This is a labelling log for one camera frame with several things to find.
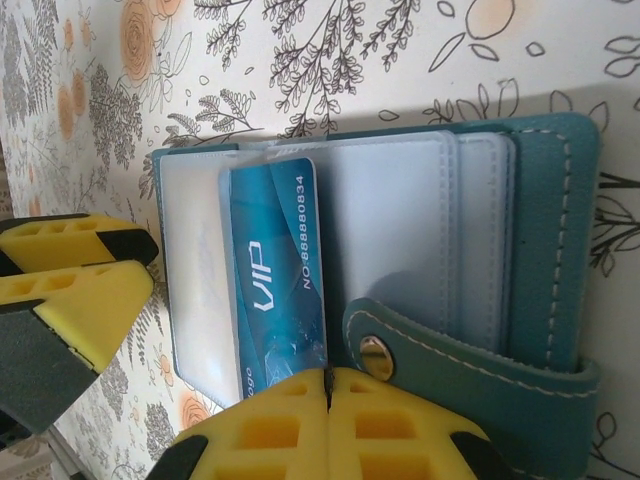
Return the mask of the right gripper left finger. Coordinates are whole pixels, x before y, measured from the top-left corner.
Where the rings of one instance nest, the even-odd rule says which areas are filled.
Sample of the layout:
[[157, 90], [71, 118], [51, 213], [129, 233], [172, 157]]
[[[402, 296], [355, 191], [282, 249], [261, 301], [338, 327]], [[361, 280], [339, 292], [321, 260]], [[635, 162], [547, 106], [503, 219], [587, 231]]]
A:
[[325, 371], [311, 369], [181, 432], [169, 479], [326, 479]]

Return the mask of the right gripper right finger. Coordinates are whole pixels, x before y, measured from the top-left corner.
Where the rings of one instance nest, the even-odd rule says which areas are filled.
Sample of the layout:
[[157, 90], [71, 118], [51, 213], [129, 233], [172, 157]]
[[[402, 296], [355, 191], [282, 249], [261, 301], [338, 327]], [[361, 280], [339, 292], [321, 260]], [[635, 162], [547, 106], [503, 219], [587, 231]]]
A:
[[330, 479], [506, 479], [508, 465], [467, 418], [362, 372], [327, 371]]

